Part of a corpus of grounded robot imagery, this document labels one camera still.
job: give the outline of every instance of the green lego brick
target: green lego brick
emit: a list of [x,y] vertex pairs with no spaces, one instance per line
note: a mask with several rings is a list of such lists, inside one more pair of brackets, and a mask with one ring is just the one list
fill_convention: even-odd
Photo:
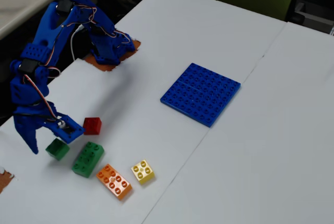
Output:
[[60,139],[55,138],[46,148],[46,151],[56,160],[61,160],[69,151],[69,146],[67,146]]
[[88,178],[103,155],[103,152],[104,149],[101,145],[88,142],[72,167],[73,172]]

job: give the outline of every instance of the blue robotic arm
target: blue robotic arm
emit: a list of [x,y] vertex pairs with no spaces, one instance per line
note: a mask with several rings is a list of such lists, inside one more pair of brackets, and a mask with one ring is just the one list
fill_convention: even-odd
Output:
[[34,41],[10,65],[15,74],[10,82],[11,99],[17,105],[15,128],[35,154],[38,153],[35,132],[40,127],[49,128],[68,144],[85,131],[45,99],[49,94],[49,72],[58,62],[75,24],[82,24],[88,30],[94,45],[92,53],[99,64],[118,65],[124,53],[135,50],[130,36],[117,31],[106,14],[90,0],[50,3]]

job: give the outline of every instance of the red wire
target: red wire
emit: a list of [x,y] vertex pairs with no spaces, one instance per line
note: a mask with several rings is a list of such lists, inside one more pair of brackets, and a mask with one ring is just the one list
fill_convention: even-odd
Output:
[[25,74],[25,78],[32,84],[32,86],[35,88],[35,90],[38,92],[38,94],[40,95],[40,97],[42,98],[42,100],[44,100],[44,103],[46,104],[47,108],[49,109],[49,112],[51,113],[52,117],[54,117],[55,119],[58,119],[56,117],[56,115],[53,113],[49,103],[47,102],[47,100],[45,99],[44,95],[42,94],[42,92],[38,89],[38,87],[36,86],[36,84],[32,81],[32,79],[30,79],[30,77],[28,75]]

